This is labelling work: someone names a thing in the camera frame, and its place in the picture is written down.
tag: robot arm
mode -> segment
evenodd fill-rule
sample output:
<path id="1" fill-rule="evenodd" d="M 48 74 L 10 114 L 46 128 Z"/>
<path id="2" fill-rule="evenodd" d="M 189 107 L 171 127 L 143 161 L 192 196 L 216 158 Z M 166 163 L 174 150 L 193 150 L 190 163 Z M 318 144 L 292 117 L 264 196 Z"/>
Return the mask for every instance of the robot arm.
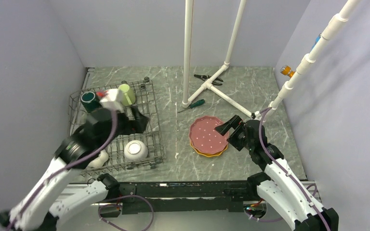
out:
<path id="1" fill-rule="evenodd" d="M 263 171 L 248 177 L 248 192 L 266 200 L 288 223 L 291 230 L 323 230 L 322 219 L 325 218 L 330 230 L 337 231 L 338 214 L 332 208 L 326 209 L 305 189 L 291 171 L 281 151 L 267 142 L 264 128 L 259 129 L 260 125 L 258 120 L 243 122 L 239 116 L 235 115 L 223 125 L 215 128 L 222 136 L 233 128 L 234 132 L 227 139 L 229 144 L 238 151 L 243 148 L 249 150 L 252 161 Z M 260 130 L 260 137 L 266 150 L 260 143 Z"/>
<path id="2" fill-rule="evenodd" d="M 111 189 L 116 189 L 118 182 L 110 175 L 103 175 L 103 178 L 99 178 L 85 190 L 54 204 L 63 189 L 97 158 L 98 154 L 93 155 L 93 152 L 104 146 L 107 140 L 118 135 L 145 131 L 149 118 L 132 105 L 134 120 L 130 120 L 120 104 L 122 97 L 123 94 L 118 89 L 107 91 L 100 101 L 103 108 L 93 111 L 84 125 L 63 140 L 49 167 L 28 195 L 10 211 L 0 213 L 0 224 L 3 227 L 20 231 L 56 230 L 57 225 L 64 223 L 84 207 L 105 199 Z M 118 122 L 115 134 L 110 137 L 112 117 L 118 118 Z M 80 163 L 66 168 L 68 164 L 76 164 L 77 161 Z"/>

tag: green cup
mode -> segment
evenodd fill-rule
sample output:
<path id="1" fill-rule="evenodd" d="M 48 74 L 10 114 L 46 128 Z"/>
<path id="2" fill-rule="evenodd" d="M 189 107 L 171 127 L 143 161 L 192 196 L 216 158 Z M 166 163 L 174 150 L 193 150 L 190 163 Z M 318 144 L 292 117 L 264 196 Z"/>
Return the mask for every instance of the green cup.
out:
<path id="1" fill-rule="evenodd" d="M 135 103 L 135 92 L 128 84 L 121 84 L 119 90 L 124 93 L 124 98 L 121 101 L 122 105 L 130 106 Z"/>
<path id="2" fill-rule="evenodd" d="M 93 91 L 87 91 L 80 96 L 80 102 L 88 113 L 101 108 L 100 99 Z"/>

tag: gray marble floor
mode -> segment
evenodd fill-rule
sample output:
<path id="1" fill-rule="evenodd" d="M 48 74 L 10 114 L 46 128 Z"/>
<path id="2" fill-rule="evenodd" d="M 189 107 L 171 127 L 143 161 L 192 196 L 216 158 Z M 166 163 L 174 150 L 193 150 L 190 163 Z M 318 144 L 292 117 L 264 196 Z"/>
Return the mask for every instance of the gray marble floor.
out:
<path id="1" fill-rule="evenodd" d="M 202 83 L 193 74 L 213 75 L 218 69 L 216 66 L 193 67 L 189 93 L 195 92 Z M 197 98 L 205 99 L 204 105 L 177 114 L 177 110 L 182 109 L 183 94 L 180 66 L 96 68 L 87 87 L 119 84 L 123 80 L 140 81 L 145 76 L 154 84 L 165 160 L 156 169 L 140 167 L 117 172 L 115 177 L 119 181 L 244 180 L 261 171 L 246 150 L 238 152 L 229 146 L 221 156 L 207 158 L 190 147 L 189 127 L 196 118 L 209 115 L 227 121 L 235 114 L 242 119 L 248 117 L 209 90 Z M 217 88 L 252 112 L 265 108 L 278 92 L 271 67 L 230 67 L 221 78 L 224 84 Z M 283 105 L 266 122 L 265 128 L 269 141 L 283 152 L 297 177 L 304 180 L 303 165 Z"/>

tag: dark green cup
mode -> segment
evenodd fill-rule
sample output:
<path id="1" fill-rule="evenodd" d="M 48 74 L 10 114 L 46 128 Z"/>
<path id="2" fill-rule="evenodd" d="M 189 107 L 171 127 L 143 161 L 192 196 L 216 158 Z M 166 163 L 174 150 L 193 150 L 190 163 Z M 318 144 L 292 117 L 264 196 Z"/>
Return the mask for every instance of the dark green cup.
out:
<path id="1" fill-rule="evenodd" d="M 100 99 L 94 91 L 87 91 L 80 96 L 80 102 L 88 113 L 101 108 Z"/>

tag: screwdriver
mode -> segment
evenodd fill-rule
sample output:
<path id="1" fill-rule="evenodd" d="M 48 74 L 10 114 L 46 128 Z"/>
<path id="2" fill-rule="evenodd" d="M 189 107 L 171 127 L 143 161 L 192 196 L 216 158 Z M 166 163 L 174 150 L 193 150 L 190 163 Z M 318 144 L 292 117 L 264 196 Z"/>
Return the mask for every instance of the screwdriver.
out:
<path id="1" fill-rule="evenodd" d="M 179 111 L 178 113 L 183 112 L 183 111 L 185 111 L 185 110 L 187 110 L 187 109 L 190 109 L 190 108 L 194 108 L 194 107 L 201 106 L 201 105 L 202 105 L 202 104 L 204 104 L 204 103 L 205 103 L 205 100 L 204 100 L 204 99 L 198 100 L 198 101 L 196 101 L 195 103 L 191 103 L 191 104 L 189 105 L 189 107 L 185 108 L 185 109 L 184 109 L 184 110 L 182 110 L 182 111 Z"/>

